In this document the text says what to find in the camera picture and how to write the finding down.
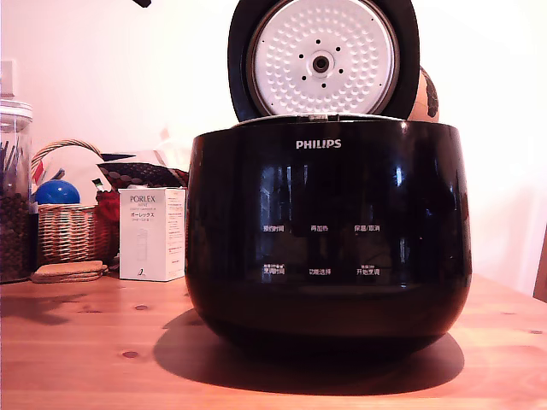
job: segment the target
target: blue ball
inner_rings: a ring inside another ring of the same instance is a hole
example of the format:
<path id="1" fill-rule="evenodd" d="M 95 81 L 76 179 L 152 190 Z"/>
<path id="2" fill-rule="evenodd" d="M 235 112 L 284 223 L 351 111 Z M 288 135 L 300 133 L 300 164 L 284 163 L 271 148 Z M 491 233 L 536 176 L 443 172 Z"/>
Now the blue ball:
<path id="1" fill-rule="evenodd" d="M 38 205 L 79 203 L 79 192 L 74 185 L 66 181 L 53 180 L 41 184 L 36 191 Z"/>

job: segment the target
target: cork coaster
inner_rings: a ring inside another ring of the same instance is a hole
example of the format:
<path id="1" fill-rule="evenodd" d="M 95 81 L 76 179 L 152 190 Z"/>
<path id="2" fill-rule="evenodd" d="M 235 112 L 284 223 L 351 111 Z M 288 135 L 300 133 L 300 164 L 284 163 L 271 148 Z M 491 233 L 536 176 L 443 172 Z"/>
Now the cork coaster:
<path id="1" fill-rule="evenodd" d="M 102 272 L 87 272 L 87 273 L 78 273 L 74 275 L 65 275 L 65 276 L 40 276 L 34 273 L 31 276 L 31 280 L 35 284 L 65 284 L 69 282 L 91 282 L 97 280 L 103 276 Z"/>
<path id="2" fill-rule="evenodd" d="M 64 276 L 76 273 L 101 272 L 106 269 L 101 261 L 71 262 L 44 265 L 36 273 L 40 276 Z"/>

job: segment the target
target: wall switch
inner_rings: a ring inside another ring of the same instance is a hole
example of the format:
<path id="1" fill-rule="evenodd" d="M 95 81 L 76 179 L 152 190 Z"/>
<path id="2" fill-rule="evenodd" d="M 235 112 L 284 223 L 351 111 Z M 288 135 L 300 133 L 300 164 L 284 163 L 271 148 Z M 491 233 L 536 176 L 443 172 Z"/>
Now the wall switch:
<path id="1" fill-rule="evenodd" d="M 2 61 L 0 67 L 0 91 L 2 98 L 15 97 L 15 61 Z"/>

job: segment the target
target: wooden table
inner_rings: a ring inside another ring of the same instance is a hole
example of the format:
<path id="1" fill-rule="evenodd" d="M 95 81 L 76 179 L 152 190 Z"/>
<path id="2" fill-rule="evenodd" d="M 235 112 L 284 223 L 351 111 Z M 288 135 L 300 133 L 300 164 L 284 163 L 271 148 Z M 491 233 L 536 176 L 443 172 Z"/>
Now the wooden table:
<path id="1" fill-rule="evenodd" d="M 448 336 L 372 368 L 246 359 L 184 279 L 1 291 L 2 410 L 547 409 L 547 304 L 477 275 Z"/>

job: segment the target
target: wicker basket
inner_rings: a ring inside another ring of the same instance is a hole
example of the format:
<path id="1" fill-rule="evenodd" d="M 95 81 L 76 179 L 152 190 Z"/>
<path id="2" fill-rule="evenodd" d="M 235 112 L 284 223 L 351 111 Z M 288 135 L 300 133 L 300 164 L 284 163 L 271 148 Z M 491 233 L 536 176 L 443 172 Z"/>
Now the wicker basket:
<path id="1" fill-rule="evenodd" d="M 51 143 L 32 158 L 32 175 L 46 155 L 68 146 L 83 147 L 101 155 L 93 145 L 78 140 Z M 40 205 L 38 214 L 39 265 L 80 261 L 109 263 L 115 257 L 112 226 L 98 216 L 96 206 Z"/>

